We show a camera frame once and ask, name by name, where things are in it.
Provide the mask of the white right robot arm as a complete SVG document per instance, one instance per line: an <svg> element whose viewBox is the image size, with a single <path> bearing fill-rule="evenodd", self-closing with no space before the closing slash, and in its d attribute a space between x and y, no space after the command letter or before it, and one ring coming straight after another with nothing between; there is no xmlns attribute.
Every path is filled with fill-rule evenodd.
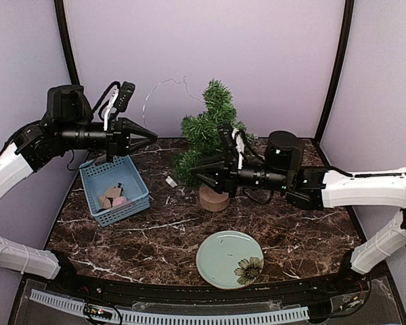
<svg viewBox="0 0 406 325"><path fill-rule="evenodd" d="M221 127L224 151L199 161L191 174L217 193L237 189L278 192L302 210L347 206L396 207L395 216L374 236L344 256L332 288L347 293L377 264L406 247L406 167L389 171L347 172L333 166L303 167L305 143L287 131L269 135L263 156L247 157L244 132Z"/></svg>

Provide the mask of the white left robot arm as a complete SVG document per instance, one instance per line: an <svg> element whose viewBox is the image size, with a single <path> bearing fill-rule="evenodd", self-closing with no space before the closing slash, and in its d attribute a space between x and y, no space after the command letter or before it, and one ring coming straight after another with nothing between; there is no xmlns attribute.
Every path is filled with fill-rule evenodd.
<svg viewBox="0 0 406 325"><path fill-rule="evenodd" d="M0 200L55 157L73 150L102 151L108 163L153 144L158 136L129 120L125 112L135 85L114 81L95 106L81 85L52 87L43 117L15 131L0 151ZM0 236L0 268L48 280L67 295L77 295L81 279L64 253L42 251Z"/></svg>

